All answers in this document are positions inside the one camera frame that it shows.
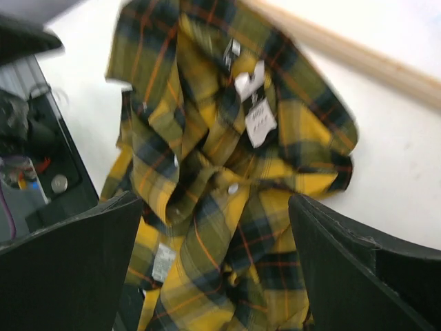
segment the wooden pole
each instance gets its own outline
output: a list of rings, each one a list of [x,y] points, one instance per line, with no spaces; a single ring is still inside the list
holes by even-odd
[[[349,64],[427,105],[441,109],[441,82],[433,77],[263,0],[243,2],[296,41]]]

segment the white label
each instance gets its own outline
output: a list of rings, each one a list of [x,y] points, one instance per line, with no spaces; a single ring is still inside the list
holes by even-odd
[[[277,128],[277,122],[271,112],[267,98],[249,111],[245,117],[245,125],[253,148],[262,145],[268,133]]]
[[[153,262],[152,277],[155,281],[163,283],[176,258],[176,252],[163,243],[159,243],[158,252]]]
[[[237,40],[233,39],[232,52],[236,55],[240,55],[240,44]]]
[[[254,68],[253,77],[248,72],[242,72],[234,79],[234,85],[240,95],[240,101],[244,101],[265,82],[265,62],[259,61]]]

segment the hang tag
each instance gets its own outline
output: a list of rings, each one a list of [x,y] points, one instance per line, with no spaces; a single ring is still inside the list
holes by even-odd
[[[245,111],[245,125],[253,148],[261,146],[271,130],[277,128],[277,122],[271,112],[265,95],[265,62],[259,61],[254,74],[240,73],[234,86],[240,96]]]
[[[234,60],[236,60],[240,55],[240,44],[237,40],[231,39],[223,53],[223,61],[228,68],[231,70]]]
[[[158,252],[153,262],[152,277],[155,281],[163,283],[172,268],[173,262],[176,258],[176,252],[170,247],[159,243]]]
[[[268,133],[277,128],[277,122],[271,112],[267,98],[264,98],[249,111],[245,117],[245,125],[253,148],[262,145]]]

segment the tartan fabric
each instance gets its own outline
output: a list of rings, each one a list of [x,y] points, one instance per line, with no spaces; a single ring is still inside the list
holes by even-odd
[[[253,149],[234,78],[261,59],[278,127]],[[308,60],[239,1],[135,0],[108,78],[133,86],[101,198],[145,202],[126,277],[146,292],[139,330],[312,330],[287,202],[344,190],[357,134]],[[177,252],[164,283],[152,278],[159,243]]]

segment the shirt button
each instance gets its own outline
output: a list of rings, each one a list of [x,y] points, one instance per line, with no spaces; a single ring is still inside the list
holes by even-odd
[[[237,192],[238,189],[239,189],[239,184],[237,184],[237,183],[231,184],[228,187],[228,194],[234,194]]]

